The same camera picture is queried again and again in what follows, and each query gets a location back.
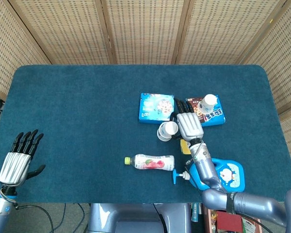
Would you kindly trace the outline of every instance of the blue cereal box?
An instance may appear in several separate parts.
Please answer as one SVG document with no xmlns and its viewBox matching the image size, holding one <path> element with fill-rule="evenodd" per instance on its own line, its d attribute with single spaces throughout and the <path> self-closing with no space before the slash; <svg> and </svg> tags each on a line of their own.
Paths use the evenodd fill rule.
<svg viewBox="0 0 291 233">
<path fill-rule="evenodd" d="M 174 96 L 141 93 L 139 121 L 142 123 L 161 124 L 169 121 L 174 111 Z"/>
<path fill-rule="evenodd" d="M 217 104 L 214 106 L 213 111 L 209 114 L 203 114 L 198 109 L 198 103 L 203 99 L 202 97 L 186 99 L 187 102 L 192 105 L 194 112 L 196 112 L 196 114 L 198 115 L 199 121 L 203 127 L 211 125 L 222 125 L 225 123 L 225 116 L 223 113 L 219 95 L 215 96 L 217 97 Z"/>
</svg>

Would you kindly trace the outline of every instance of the robotic arm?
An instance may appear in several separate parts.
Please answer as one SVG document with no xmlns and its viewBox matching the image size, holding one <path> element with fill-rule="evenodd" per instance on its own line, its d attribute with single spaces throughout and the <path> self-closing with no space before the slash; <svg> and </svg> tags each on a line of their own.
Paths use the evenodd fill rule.
<svg viewBox="0 0 291 233">
<path fill-rule="evenodd" d="M 275 199 L 249 193 L 227 193 L 211 161 L 207 146 L 202 141 L 204 135 L 198 116 L 190 105 L 175 99 L 179 114 L 172 113 L 171 119 L 177 120 L 181 137 L 189 142 L 190 151 L 201 181 L 207 184 L 202 194 L 203 204 L 212 210 L 226 210 L 231 214 L 244 214 L 268 220 L 291 233 L 291 190 L 286 194 L 285 208 Z"/>
<path fill-rule="evenodd" d="M 16 188 L 26 180 L 39 175 L 45 168 L 45 165 L 41 165 L 36 171 L 28 172 L 30 161 L 43 137 L 43 134 L 40 134 L 34 138 L 37 133 L 38 130 L 25 135 L 20 133 L 3 162 L 0 172 L 0 183 L 2 184 L 0 189 L 0 232 L 4 230 L 12 207 L 18 208 Z"/>
</svg>

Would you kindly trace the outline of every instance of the yellow bottle cap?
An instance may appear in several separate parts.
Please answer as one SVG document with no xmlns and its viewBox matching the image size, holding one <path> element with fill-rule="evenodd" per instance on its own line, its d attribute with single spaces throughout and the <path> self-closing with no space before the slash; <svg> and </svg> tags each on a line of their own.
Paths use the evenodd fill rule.
<svg viewBox="0 0 291 233">
<path fill-rule="evenodd" d="M 130 158 L 129 157 L 125 157 L 124 163 L 126 165 L 130 165 Z"/>
</svg>

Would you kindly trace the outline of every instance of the bottle label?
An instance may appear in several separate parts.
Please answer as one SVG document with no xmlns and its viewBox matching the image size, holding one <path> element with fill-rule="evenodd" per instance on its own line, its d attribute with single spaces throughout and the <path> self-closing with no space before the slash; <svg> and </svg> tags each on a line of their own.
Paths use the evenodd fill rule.
<svg viewBox="0 0 291 233">
<path fill-rule="evenodd" d="M 135 156 L 135 168 L 137 169 L 161 169 L 172 171 L 174 169 L 174 157 L 167 156 L 150 156 L 145 154 L 137 154 Z"/>
</svg>

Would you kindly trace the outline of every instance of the table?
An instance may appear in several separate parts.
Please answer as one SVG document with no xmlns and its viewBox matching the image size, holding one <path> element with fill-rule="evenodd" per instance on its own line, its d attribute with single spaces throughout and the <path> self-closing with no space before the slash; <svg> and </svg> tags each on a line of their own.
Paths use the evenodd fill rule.
<svg viewBox="0 0 291 233">
<path fill-rule="evenodd" d="M 213 158 L 243 165 L 246 191 L 284 199 L 291 159 L 263 68 L 256 65 L 34 65 L 14 75 L 0 121 L 0 168 L 16 135 L 44 133 L 31 170 L 45 170 L 17 189 L 19 201 L 151 203 L 200 197 L 172 173 L 137 170 L 124 157 L 174 155 L 178 172 L 190 157 L 179 141 L 162 142 L 158 125 L 138 122 L 141 92 L 179 99 L 219 94 L 224 125 L 205 127 Z"/>
</svg>

